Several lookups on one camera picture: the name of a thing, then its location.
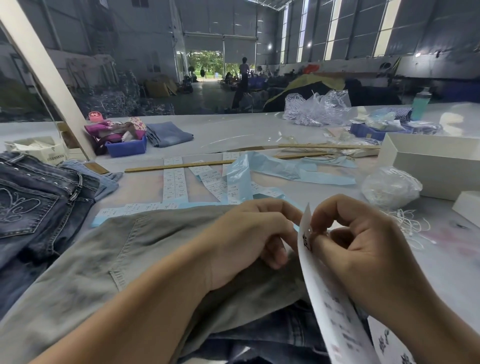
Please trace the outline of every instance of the right hand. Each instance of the right hand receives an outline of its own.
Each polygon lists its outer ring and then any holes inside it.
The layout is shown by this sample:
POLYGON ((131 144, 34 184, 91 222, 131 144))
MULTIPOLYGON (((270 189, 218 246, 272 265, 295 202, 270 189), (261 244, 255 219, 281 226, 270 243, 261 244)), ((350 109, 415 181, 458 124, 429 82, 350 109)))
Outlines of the right hand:
POLYGON ((316 208, 311 226, 313 253, 367 313, 394 326, 399 315, 431 307, 436 295, 390 217, 339 194, 316 208), (345 227, 327 234, 334 220, 345 227))

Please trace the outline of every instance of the finger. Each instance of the finger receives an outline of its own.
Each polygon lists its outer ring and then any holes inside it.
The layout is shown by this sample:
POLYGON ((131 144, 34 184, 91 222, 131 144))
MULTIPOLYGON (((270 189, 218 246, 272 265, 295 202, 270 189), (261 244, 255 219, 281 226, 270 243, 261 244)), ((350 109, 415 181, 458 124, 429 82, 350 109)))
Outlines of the finger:
MULTIPOLYGON (((344 194, 337 194, 323 201, 315 209, 311 226, 313 231, 323 233, 332 226, 335 220, 344 226, 351 226, 358 219, 365 220, 378 214, 378 210, 364 202, 344 194)), ((352 229, 352 232, 354 235, 358 235, 361 231, 352 229)))
POLYGON ((350 228, 343 227, 329 232, 328 236, 342 248, 348 249, 355 238, 350 228))
POLYGON ((263 249, 260 253, 260 258, 271 268, 271 269, 280 269, 282 266, 277 263, 272 253, 267 249, 263 249))
POLYGON ((303 213, 289 204, 285 200, 278 198, 263 198, 260 200, 250 200, 244 203, 249 209, 257 208, 260 212, 280 212, 288 220, 292 221, 295 225, 300 225, 300 220, 303 213))
POLYGON ((318 235, 312 241, 312 252, 329 267, 337 277, 342 279, 345 266, 349 262, 351 252, 341 247, 326 235, 318 235))
POLYGON ((270 238, 278 235, 295 252, 297 251, 297 231, 281 212, 265 212, 256 216, 260 229, 270 238))
POLYGON ((288 261, 287 251, 283 246, 282 239, 278 235, 272 236, 270 238, 270 240, 265 245, 265 249, 272 254, 275 261, 281 266, 284 266, 287 263, 288 261))

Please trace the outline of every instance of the wooden ruler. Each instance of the wooden ruler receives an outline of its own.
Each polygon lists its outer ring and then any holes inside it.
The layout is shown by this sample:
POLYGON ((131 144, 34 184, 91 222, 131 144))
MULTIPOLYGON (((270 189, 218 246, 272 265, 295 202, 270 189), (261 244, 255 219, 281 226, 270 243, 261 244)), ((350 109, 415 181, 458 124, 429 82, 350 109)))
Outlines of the wooden ruler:
POLYGON ((380 149, 382 146, 342 144, 279 144, 279 148, 334 148, 334 149, 380 149))
MULTIPOLYGON (((326 156, 328 153, 326 152, 318 152, 318 153, 299 153, 299 154, 290 154, 286 156, 275 156, 278 159, 297 159, 302 157, 318 157, 318 156, 326 156)), ((152 167, 137 167, 137 168, 127 168, 125 173, 133 173, 133 172, 146 172, 150 170, 168 170, 171 168, 188 168, 188 167, 201 167, 201 166, 217 166, 219 164, 230 164, 235 162, 235 159, 231 160, 216 160, 213 162, 195 162, 195 163, 183 163, 183 164, 170 164, 169 166, 152 166, 152 167)))

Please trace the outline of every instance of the red object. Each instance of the red object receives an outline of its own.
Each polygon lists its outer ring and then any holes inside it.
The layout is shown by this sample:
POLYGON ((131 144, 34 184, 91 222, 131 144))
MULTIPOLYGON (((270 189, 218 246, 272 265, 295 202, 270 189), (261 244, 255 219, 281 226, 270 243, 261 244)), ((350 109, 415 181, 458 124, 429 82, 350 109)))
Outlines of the red object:
POLYGON ((88 118, 91 122, 101 122, 101 121, 103 121, 103 116, 98 111, 89 112, 88 118))
POLYGON ((318 64, 309 64, 307 67, 303 69, 303 74, 309 74, 312 72, 317 72, 320 69, 320 65, 318 64))

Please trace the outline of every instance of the hand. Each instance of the hand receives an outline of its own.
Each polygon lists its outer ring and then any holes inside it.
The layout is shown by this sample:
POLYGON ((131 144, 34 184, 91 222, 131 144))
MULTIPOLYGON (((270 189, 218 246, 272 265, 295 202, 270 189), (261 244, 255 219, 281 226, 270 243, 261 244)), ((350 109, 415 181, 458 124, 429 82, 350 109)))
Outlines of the hand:
POLYGON ((288 257, 282 239, 297 250, 293 223, 300 224, 301 216, 300 210, 283 200, 250 200, 204 230, 192 243, 207 251, 209 290, 230 282, 258 257, 273 269, 284 266, 288 257))
POLYGON ((402 232, 387 215, 339 194, 317 207, 311 225, 313 253, 370 315, 394 326, 395 315, 429 309, 436 295, 402 232), (345 227, 327 236, 334 220, 345 227))

